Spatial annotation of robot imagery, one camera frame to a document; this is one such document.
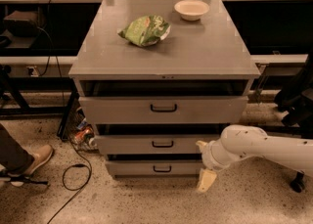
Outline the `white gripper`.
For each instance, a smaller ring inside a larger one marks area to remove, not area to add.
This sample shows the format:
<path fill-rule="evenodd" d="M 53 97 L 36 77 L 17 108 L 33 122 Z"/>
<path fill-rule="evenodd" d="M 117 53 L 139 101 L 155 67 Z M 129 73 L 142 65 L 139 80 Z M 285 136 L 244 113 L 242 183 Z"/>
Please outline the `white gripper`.
<path fill-rule="evenodd" d="M 205 193 L 217 178 L 217 173 L 215 171 L 221 171 L 228 168 L 230 166 L 230 160 L 226 150 L 219 141 L 206 143 L 205 141 L 198 140 L 196 145 L 201 151 L 201 158 L 204 166 L 208 168 L 201 169 L 197 185 L 197 191 Z"/>

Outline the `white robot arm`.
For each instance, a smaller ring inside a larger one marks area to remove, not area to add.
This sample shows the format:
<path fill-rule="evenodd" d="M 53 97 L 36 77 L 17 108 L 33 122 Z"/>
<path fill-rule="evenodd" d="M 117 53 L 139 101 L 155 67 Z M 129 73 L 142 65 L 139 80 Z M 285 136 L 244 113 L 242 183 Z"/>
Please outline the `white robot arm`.
<path fill-rule="evenodd" d="M 300 193 L 304 188 L 303 177 L 313 176 L 313 140 L 293 137 L 270 136 L 262 128 L 230 125 L 218 140 L 198 140 L 204 168 L 200 170 L 197 190 L 206 192 L 217 178 L 217 173 L 232 163 L 250 157 L 263 157 L 295 170 L 291 188 Z"/>

